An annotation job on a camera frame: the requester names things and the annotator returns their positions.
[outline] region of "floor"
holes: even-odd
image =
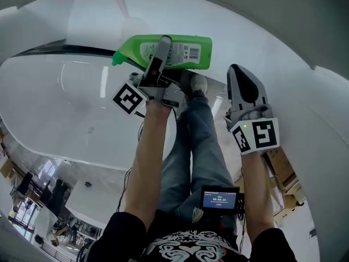
[[[207,80],[208,90],[206,96],[209,99],[210,107],[213,106],[216,96],[223,98],[223,102],[215,117],[215,127],[228,170],[233,180],[237,180],[241,175],[240,153],[233,136],[227,132],[223,119],[225,112],[230,107],[227,98],[227,86],[213,79],[208,78]],[[54,179],[60,177],[73,187],[78,179],[82,179],[104,186],[106,191],[111,194],[119,193],[122,190],[124,171],[40,156],[21,146],[10,133],[4,137],[4,143],[12,160],[24,172],[31,171],[39,175],[42,170],[49,171],[46,172],[48,175],[46,175],[45,181],[49,179],[49,176],[52,176]]]

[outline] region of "leg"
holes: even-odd
[[[77,231],[78,231],[78,228],[77,228],[77,227],[73,226],[73,227],[71,228],[71,234],[72,234],[72,240],[71,240],[71,242],[72,242],[74,245],[76,245],[76,234],[77,234]]]
[[[193,158],[191,192],[201,191],[203,185],[232,187],[208,100],[203,93],[195,93],[197,96],[190,101],[188,108]]]
[[[208,100],[204,96],[206,79],[191,82],[193,98],[187,111],[192,150],[191,196],[180,206],[179,212],[186,221],[191,221],[194,207],[200,207],[201,188],[203,185],[232,187],[233,182],[226,167],[223,153],[218,144],[214,121]],[[223,216],[224,227],[234,228],[236,232],[236,217]]]
[[[186,114],[177,122],[173,149],[163,161],[159,209],[171,213],[190,195],[190,135]]]
[[[29,184],[31,183],[33,175],[28,172],[25,176],[23,181],[21,182],[21,184],[17,187],[17,191],[19,193],[22,193],[23,195],[26,195],[28,188],[29,188]]]
[[[55,215],[58,216],[62,208],[64,193],[68,190],[67,185],[62,185],[61,180],[57,180],[56,186],[53,189],[53,194],[46,207]]]

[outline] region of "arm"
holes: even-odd
[[[67,230],[68,230],[68,226],[64,227],[63,229],[61,229],[61,230],[59,230],[57,232],[55,232],[54,233],[54,237],[57,238],[57,237],[61,236]]]
[[[147,102],[144,128],[125,191],[125,212],[143,221],[147,230],[158,208],[165,133],[170,112],[171,108],[159,101]]]
[[[245,215],[251,243],[257,236],[274,228],[273,208],[266,183],[266,172],[258,153],[242,156],[245,188]]]

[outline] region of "sneaker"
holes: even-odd
[[[206,94],[206,90],[207,90],[206,77],[200,74],[195,74],[194,76],[192,76],[190,80],[190,86],[193,93],[195,91],[201,90],[203,94]]]
[[[180,109],[180,113],[177,114],[177,120],[179,120],[180,116],[187,111],[187,109],[188,109],[188,101],[189,101],[188,96],[184,95],[184,100],[183,100],[183,103],[182,103],[182,107]]]

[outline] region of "camera screen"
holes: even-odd
[[[202,206],[211,209],[233,210],[235,201],[236,193],[205,191]]]

